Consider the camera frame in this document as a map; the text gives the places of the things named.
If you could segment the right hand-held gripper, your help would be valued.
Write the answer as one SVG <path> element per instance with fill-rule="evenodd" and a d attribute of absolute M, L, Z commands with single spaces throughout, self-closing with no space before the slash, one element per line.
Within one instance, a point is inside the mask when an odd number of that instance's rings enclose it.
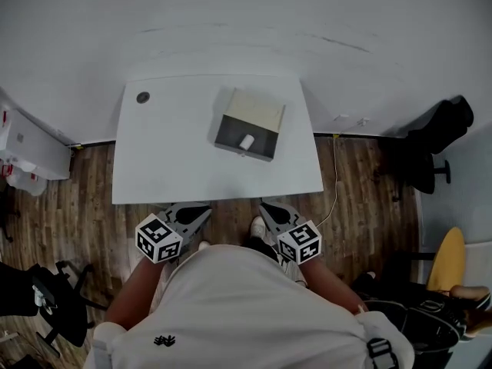
<path fill-rule="evenodd" d="M 306 221 L 281 233 L 279 221 L 299 219 L 298 211 L 289 204 L 262 202 L 259 210 L 281 256 L 301 265 L 321 253 L 321 233 L 313 221 Z"/>

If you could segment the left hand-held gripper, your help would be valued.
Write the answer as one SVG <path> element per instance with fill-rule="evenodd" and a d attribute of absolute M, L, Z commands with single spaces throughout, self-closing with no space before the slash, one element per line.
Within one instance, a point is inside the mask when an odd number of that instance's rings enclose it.
<path fill-rule="evenodd" d="M 176 203 L 166 210 L 166 217 L 177 231 L 153 213 L 135 227 L 135 247 L 154 264 L 174 260 L 185 252 L 191 237 L 211 217 L 211 206 Z"/>

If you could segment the grey box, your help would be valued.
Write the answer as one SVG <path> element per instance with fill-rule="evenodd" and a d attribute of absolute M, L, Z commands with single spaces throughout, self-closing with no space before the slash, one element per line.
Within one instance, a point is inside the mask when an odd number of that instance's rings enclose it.
<path fill-rule="evenodd" d="M 243 157 L 272 161 L 286 104 L 251 88 L 221 88 L 216 101 L 209 133 L 211 143 Z M 247 151 L 239 148 L 245 135 L 254 137 Z"/>

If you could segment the person's right forearm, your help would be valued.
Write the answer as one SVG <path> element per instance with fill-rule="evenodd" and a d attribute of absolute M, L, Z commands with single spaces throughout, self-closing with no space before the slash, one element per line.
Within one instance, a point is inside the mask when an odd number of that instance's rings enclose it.
<path fill-rule="evenodd" d="M 352 314 L 360 314 L 367 310 L 361 298 L 331 271 L 321 258 L 312 258 L 300 264 L 299 269 L 307 286 L 315 294 Z"/>

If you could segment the person's left forearm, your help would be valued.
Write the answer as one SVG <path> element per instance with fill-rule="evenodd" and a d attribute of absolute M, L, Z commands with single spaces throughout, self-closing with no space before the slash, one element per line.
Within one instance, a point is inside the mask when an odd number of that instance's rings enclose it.
<path fill-rule="evenodd" d="M 145 319 L 166 264 L 154 264 L 142 258 L 108 307 L 105 322 L 118 324 L 128 331 Z"/>

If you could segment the person's right white shoe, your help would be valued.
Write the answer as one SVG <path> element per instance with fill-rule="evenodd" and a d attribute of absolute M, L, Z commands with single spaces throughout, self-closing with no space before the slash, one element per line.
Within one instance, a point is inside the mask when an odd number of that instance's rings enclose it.
<path fill-rule="evenodd" d="M 264 219 L 261 216 L 257 216 L 253 219 L 250 226 L 250 236 L 252 238 L 259 238 L 261 240 L 266 238 L 267 227 Z"/>

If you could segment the person's black trouser leg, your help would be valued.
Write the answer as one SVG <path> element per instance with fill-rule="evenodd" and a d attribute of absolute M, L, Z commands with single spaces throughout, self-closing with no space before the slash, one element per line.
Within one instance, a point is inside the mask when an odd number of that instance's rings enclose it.
<path fill-rule="evenodd" d="M 269 257 L 273 261 L 279 263 L 277 252 L 272 248 L 272 246 L 264 242 L 262 238 L 250 236 L 243 241 L 241 246 L 243 248 L 249 248 L 251 250 L 258 251 L 263 255 Z"/>

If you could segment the white table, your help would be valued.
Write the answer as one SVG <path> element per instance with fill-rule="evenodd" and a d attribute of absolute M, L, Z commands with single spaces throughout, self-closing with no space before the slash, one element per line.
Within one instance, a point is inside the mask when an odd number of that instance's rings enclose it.
<path fill-rule="evenodd" d="M 286 104 L 274 159 L 217 148 L 209 133 L 221 88 L 251 88 Z M 150 93 L 142 105 L 136 96 Z M 186 75 L 130 81 L 115 142 L 114 204 L 266 198 L 323 191 L 301 83 L 262 75 Z"/>

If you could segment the person's white shirt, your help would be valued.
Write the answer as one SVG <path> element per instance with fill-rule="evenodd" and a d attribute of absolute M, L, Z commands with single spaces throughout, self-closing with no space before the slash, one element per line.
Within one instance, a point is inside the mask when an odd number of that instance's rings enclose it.
<path fill-rule="evenodd" d="M 213 245 L 178 266 L 130 330 L 95 328 L 83 369 L 412 369 L 414 349 L 379 311 L 352 314 L 258 251 Z"/>

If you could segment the black mesh office chair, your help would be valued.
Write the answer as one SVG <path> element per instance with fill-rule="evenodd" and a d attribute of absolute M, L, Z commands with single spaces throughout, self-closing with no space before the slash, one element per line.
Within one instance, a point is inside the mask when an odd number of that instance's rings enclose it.
<path fill-rule="evenodd" d="M 35 264 L 27 271 L 13 268 L 0 262 L 0 317 L 34 317 L 41 315 L 52 328 L 46 336 L 36 336 L 45 349 L 56 357 L 60 352 L 53 342 L 57 336 L 68 343 L 82 347 L 89 329 L 95 323 L 88 319 L 87 308 L 106 311 L 107 308 L 83 297 L 81 289 L 89 273 L 94 271 L 92 264 L 84 266 L 76 284 L 69 282 L 70 275 L 64 272 L 67 261 L 55 263 L 57 272 Z M 45 296 L 45 306 L 35 305 L 35 285 Z"/>

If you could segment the yellow round board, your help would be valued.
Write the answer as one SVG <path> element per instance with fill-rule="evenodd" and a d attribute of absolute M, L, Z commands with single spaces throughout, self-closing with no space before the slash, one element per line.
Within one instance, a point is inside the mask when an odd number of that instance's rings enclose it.
<path fill-rule="evenodd" d="M 451 228 L 445 235 L 434 256 L 432 268 L 427 279 L 428 291 L 449 291 L 461 285 L 466 264 L 464 236 L 458 227 Z"/>

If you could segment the white plastic bag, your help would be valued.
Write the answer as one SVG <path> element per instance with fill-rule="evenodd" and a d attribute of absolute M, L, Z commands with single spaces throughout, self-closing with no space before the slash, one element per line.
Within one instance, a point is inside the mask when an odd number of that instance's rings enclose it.
<path fill-rule="evenodd" d="M 47 188 L 47 180 L 23 171 L 19 167 L 2 160 L 0 158 L 0 176 L 4 178 L 8 185 L 13 188 L 28 192 L 31 196 L 41 195 Z"/>

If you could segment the white cabinet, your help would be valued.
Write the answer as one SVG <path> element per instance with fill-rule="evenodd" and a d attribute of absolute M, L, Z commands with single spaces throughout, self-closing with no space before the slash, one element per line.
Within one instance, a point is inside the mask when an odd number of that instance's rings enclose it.
<path fill-rule="evenodd" d="M 16 110 L 0 111 L 0 159 L 49 181 L 70 177 L 70 149 Z"/>

